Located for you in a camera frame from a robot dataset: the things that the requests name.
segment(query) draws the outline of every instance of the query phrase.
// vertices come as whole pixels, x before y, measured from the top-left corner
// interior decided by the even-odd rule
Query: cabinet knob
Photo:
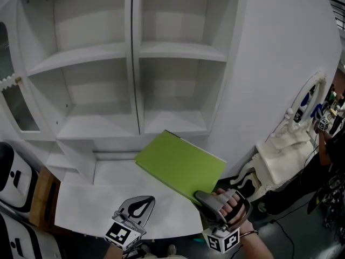
[[[19,84],[21,81],[22,81],[22,78],[21,78],[21,77],[15,78],[16,84]]]

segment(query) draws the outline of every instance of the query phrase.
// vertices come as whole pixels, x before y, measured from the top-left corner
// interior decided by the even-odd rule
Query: green object
[[[226,162],[164,131],[141,153],[136,163],[192,202],[195,191],[211,193]]]

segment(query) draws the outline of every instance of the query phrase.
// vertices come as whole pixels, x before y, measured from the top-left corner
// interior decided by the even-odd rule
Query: green cover
[[[194,192],[211,193],[226,166],[225,161],[168,131],[135,159],[141,168],[197,204]]]

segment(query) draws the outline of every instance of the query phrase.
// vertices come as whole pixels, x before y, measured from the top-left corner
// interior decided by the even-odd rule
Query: metal railing
[[[345,31],[345,3],[339,0],[329,0],[338,28]]]

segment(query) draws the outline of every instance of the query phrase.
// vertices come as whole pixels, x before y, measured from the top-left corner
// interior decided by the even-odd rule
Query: dark floor
[[[296,202],[289,210],[281,215],[275,216],[277,219],[285,215],[291,210],[298,208],[306,203],[311,198],[311,195],[305,196],[303,199]],[[292,244],[284,235],[281,228],[276,224],[271,224],[269,221],[273,217],[262,216],[259,212],[254,211],[251,215],[251,221],[255,229],[259,230],[259,236],[266,243],[274,258],[290,259],[292,258]],[[310,215],[307,215],[306,206],[289,214],[285,218],[279,220],[287,235],[293,240],[295,245],[295,259],[300,258],[317,258],[317,259],[333,259],[345,258],[339,256],[342,247],[337,242],[335,232],[326,229],[322,225],[323,216],[320,209],[316,209]],[[193,237],[178,237],[170,239],[146,241],[151,245],[153,254],[158,257],[164,257],[166,248],[169,244],[175,244],[177,253],[183,255],[188,259],[229,259],[232,251],[222,255],[207,247],[205,242],[196,242]],[[77,234],[75,239],[63,239],[63,246],[66,249],[67,258],[73,259],[101,259],[104,257],[108,243],[103,239]],[[244,258],[243,252],[240,250],[234,259]]]

